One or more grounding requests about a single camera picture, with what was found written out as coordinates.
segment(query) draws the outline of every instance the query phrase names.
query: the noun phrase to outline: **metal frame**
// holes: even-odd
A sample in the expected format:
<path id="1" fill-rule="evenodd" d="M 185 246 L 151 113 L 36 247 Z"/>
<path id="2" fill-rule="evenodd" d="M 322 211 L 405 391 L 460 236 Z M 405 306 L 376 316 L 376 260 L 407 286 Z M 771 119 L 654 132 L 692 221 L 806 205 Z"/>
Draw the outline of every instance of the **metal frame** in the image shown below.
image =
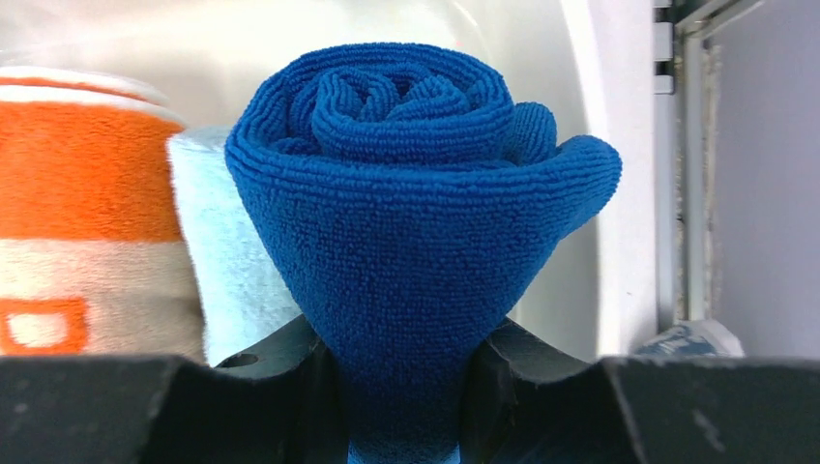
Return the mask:
<path id="1" fill-rule="evenodd" d="M 710 263 L 706 262 L 706 230 L 707 221 L 704 217 L 705 187 L 706 178 L 704 173 L 705 154 L 705 131 L 704 131 L 704 67 L 703 51 L 707 49 L 708 40 L 723 27 L 749 13 L 754 8 L 760 6 L 764 0 L 678 0 L 673 6 L 674 15 L 679 20 L 675 24 L 675 47 L 676 58 L 681 63 L 680 71 L 677 73 L 677 81 L 680 83 L 676 88 L 676 103 L 680 106 L 680 124 L 678 125 L 677 141 L 683 149 L 683 220 L 685 223 L 684 233 L 684 301 L 685 310 L 683 317 L 687 320 L 699 320 L 708 318 L 706 311 L 706 299 L 708 292 L 706 288 L 706 271 Z M 668 117 L 668 110 L 659 117 Z M 663 133 L 664 127 L 659 126 L 658 133 Z M 668 182 L 668 144 L 663 147 L 667 153 L 659 154 L 659 166 L 664 171 L 659 173 L 659 184 Z M 668 207 L 668 198 L 659 197 L 661 207 Z M 674 216 L 672 212 L 665 212 L 660 216 L 666 220 Z M 660 244 L 668 244 L 670 240 L 669 231 L 666 228 L 659 229 Z M 671 254 L 665 251 L 667 256 L 665 261 L 659 261 L 659 270 L 663 265 L 664 278 L 668 276 L 672 266 L 668 256 Z M 677 263 L 674 272 L 677 274 Z M 670 298 L 669 293 L 675 291 L 668 287 L 661 287 L 659 279 L 659 290 L 664 291 L 664 303 Z M 661 305 L 659 310 L 664 311 L 662 318 L 668 324 L 670 316 L 668 309 Z"/>
<path id="2" fill-rule="evenodd" d="M 676 120 L 672 0 L 655 0 L 655 198 L 658 332 L 676 322 L 678 295 Z"/>

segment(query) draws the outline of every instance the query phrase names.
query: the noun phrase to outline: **white sink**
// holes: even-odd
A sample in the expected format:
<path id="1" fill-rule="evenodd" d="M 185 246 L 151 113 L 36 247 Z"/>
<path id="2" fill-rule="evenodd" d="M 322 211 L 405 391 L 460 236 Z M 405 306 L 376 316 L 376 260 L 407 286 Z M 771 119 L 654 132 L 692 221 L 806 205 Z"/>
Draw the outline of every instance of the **white sink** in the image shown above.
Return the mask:
<path id="1" fill-rule="evenodd" d="M 586 360 L 654 332 L 652 0 L 0 0 L 0 12 L 0 65 L 144 80 L 192 126 L 232 124 L 264 78 L 317 48 L 473 54 L 517 101 L 547 104 L 562 139 L 598 135 L 625 161 L 610 205 L 558 246 L 511 316 Z"/>

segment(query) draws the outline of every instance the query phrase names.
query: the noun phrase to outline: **rolled towel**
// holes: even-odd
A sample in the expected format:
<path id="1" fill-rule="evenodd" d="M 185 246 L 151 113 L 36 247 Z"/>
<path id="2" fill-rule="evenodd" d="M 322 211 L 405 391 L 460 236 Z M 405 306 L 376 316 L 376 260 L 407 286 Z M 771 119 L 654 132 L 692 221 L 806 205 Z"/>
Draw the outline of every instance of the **rolled towel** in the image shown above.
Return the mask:
<path id="1" fill-rule="evenodd" d="M 168 140 L 174 197 L 205 316 L 205 360 L 216 365 L 300 314 L 225 166 L 230 128 Z"/>
<path id="2" fill-rule="evenodd" d="M 146 101 L 50 84 L 0 85 L 0 354 L 201 361 L 164 147 L 183 122 Z"/>
<path id="3" fill-rule="evenodd" d="M 514 105 L 492 68 L 421 44 L 302 56 L 262 84 L 225 150 L 337 359 L 365 463 L 453 452 L 471 354 L 621 175 L 592 136 L 556 147 L 549 110 Z"/>

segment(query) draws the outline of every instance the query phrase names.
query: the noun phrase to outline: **orange and white towel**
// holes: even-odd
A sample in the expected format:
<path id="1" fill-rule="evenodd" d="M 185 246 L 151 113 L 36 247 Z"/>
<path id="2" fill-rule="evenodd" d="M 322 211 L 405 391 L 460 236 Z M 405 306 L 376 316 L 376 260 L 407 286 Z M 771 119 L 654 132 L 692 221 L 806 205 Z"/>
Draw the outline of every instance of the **orange and white towel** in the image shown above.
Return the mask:
<path id="1" fill-rule="evenodd" d="M 0 68 L 0 354 L 202 361 L 165 152 L 184 123 L 162 103 L 116 76 Z"/>

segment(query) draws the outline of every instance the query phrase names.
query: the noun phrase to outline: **folded towel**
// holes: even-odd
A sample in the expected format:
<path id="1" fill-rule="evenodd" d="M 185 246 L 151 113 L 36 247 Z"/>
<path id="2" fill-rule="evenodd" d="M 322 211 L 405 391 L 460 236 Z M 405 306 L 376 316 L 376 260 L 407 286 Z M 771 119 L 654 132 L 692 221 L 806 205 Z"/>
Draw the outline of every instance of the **folded towel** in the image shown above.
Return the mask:
<path id="1" fill-rule="evenodd" d="M 177 214 L 202 312 L 205 360 L 216 365 L 300 314 L 225 166 L 230 128 L 186 130 L 168 140 Z"/>
<path id="2" fill-rule="evenodd" d="M 0 354 L 201 360 L 164 148 L 182 122 L 51 84 L 0 85 Z"/>
<path id="3" fill-rule="evenodd" d="M 168 98 L 154 87 L 121 75 L 80 72 L 40 66 L 0 67 L 0 85 L 29 85 L 90 90 L 164 106 Z"/>
<path id="4" fill-rule="evenodd" d="M 308 53 L 262 84 L 225 144 L 268 253 L 337 358 L 351 460 L 440 462 L 473 351 L 621 161 L 499 73 L 420 44 Z"/>

